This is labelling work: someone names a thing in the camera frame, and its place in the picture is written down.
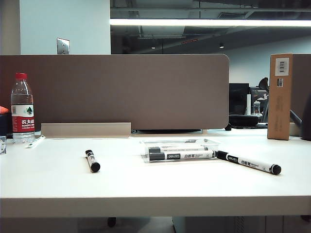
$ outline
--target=small bottle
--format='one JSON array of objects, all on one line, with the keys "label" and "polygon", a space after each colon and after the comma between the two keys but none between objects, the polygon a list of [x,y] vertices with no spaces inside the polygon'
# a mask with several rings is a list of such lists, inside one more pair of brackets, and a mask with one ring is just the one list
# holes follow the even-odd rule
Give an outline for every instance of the small bottle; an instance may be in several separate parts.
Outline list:
[{"label": "small bottle", "polygon": [[15,77],[11,93],[13,142],[30,143],[35,140],[33,94],[26,82],[27,74],[16,73]]},{"label": "small bottle", "polygon": [[258,100],[254,102],[254,114],[260,114],[260,102]]}]

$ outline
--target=wall outlet plate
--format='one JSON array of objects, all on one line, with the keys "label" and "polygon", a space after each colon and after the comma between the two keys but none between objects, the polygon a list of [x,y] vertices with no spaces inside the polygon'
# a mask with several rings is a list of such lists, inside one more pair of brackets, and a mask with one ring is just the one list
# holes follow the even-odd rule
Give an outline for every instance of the wall outlet plate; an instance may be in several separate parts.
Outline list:
[{"label": "wall outlet plate", "polygon": [[70,54],[69,51],[69,40],[57,38],[57,54]]}]

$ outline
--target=desk partition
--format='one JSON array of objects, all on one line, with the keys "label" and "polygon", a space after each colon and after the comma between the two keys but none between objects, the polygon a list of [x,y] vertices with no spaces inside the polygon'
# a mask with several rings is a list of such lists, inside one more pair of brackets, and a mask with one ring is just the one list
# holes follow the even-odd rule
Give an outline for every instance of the desk partition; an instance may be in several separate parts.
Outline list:
[{"label": "desk partition", "polygon": [[0,56],[0,105],[28,74],[41,123],[131,122],[132,129],[217,129],[228,123],[228,58],[196,55]]}]

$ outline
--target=marker cap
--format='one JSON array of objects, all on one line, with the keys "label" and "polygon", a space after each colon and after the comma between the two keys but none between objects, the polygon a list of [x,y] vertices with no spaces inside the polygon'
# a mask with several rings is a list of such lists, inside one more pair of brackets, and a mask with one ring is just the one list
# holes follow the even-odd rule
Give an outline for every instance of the marker cap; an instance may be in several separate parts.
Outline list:
[{"label": "marker cap", "polygon": [[160,147],[149,147],[148,151],[149,151],[149,153],[160,153],[161,149],[160,149]]},{"label": "marker cap", "polygon": [[91,165],[91,170],[92,170],[93,172],[98,172],[99,169],[101,169],[101,166],[100,166],[99,163],[97,163],[97,162],[92,163],[92,165]]},{"label": "marker cap", "polygon": [[218,159],[223,159],[223,160],[226,160],[226,155],[228,153],[227,152],[224,152],[224,151],[215,151],[215,156],[218,158]]},{"label": "marker cap", "polygon": [[164,153],[149,153],[149,161],[165,160]]},{"label": "marker cap", "polygon": [[278,174],[281,173],[281,170],[282,169],[281,169],[281,167],[279,165],[277,165],[277,164],[273,164],[272,165],[272,168],[271,168],[272,174],[278,175]]}]

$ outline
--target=desk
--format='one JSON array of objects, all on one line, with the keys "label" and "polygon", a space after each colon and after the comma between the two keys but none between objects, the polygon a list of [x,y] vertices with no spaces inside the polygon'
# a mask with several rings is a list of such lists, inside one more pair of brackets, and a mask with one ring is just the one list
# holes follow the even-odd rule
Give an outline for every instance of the desk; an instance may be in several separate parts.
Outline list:
[{"label": "desk", "polygon": [[[278,176],[217,159],[146,163],[138,136],[45,139],[34,149],[9,142],[0,156],[1,216],[310,215],[311,142],[266,135],[233,129],[201,137],[220,141],[220,150],[281,165]],[[100,172],[90,172],[87,149]]]}]

